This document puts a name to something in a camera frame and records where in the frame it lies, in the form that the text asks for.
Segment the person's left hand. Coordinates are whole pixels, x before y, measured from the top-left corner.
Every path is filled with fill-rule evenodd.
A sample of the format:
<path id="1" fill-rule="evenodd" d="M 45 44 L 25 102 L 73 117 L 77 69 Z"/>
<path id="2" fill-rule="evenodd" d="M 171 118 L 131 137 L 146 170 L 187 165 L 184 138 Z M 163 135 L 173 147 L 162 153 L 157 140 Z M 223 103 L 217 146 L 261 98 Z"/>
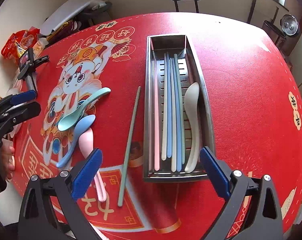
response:
<path id="1" fill-rule="evenodd" d="M 13 173 L 15 171 L 15 160 L 14 160 L 15 149 L 10 144 L 2 145 L 1 156 L 2 162 L 5 168 L 5 179 L 9 182 L 13 178 Z"/>

